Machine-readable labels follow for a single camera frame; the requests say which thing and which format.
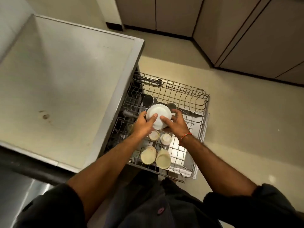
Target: stain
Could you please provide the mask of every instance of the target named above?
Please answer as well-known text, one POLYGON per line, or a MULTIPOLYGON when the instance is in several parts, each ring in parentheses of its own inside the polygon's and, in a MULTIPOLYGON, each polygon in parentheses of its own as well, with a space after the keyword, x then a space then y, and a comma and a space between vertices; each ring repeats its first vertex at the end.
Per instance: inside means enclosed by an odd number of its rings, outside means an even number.
POLYGON ((46 120, 46 119, 48 119, 50 117, 50 115, 49 114, 45 114, 42 117, 43 117, 44 120, 46 120))

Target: rolled-up sleeve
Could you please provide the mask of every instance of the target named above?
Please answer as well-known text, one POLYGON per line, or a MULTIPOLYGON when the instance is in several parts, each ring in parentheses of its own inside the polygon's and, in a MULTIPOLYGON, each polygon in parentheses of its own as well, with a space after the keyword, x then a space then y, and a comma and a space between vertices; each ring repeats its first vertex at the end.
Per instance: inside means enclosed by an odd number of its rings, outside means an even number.
POLYGON ((209 193, 203 200, 208 214, 234 227, 304 227, 287 198, 274 186, 262 184, 252 196, 226 197, 209 193))
POLYGON ((14 225, 29 227, 86 227, 83 205, 77 193, 61 184, 33 199, 14 225))

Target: upper dish rack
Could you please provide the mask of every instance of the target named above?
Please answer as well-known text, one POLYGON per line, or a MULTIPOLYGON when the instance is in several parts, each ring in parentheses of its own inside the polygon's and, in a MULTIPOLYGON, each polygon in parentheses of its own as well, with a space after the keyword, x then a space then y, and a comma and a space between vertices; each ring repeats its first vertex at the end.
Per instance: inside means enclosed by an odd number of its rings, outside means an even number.
MULTIPOLYGON (((136 71, 108 140, 106 151, 128 137, 139 113, 147 110, 147 107, 143 106, 142 103, 146 95, 153 96, 157 103, 164 105, 175 103, 182 111, 190 132, 200 141, 203 141, 209 95, 202 89, 136 71)), ((174 135, 172 135, 172 142, 169 146, 162 145, 159 140, 153 142, 149 138, 145 138, 133 153, 128 164, 184 182, 185 178, 196 175, 197 166, 187 150, 179 146, 178 143, 179 141, 174 135), (143 164, 140 160, 140 154, 146 146, 154 146, 157 150, 167 149, 171 155, 170 167, 163 170, 158 168, 155 162, 150 165, 143 164)))

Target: shirt button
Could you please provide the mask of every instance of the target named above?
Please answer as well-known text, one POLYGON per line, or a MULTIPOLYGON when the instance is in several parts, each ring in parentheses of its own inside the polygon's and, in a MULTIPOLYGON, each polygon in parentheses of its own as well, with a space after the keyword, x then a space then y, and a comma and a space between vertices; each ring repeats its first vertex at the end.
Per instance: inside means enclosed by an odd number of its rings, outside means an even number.
POLYGON ((164 210, 165 210, 164 207, 160 208, 160 209, 157 211, 157 214, 158 214, 158 215, 162 214, 164 210))

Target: white countertop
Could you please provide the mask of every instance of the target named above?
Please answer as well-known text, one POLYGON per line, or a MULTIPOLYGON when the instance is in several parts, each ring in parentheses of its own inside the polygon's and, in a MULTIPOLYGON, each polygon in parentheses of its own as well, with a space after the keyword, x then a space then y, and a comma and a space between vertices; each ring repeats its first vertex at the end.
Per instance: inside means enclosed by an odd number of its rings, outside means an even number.
POLYGON ((93 162, 143 42, 32 15, 0 64, 0 144, 74 172, 93 162))

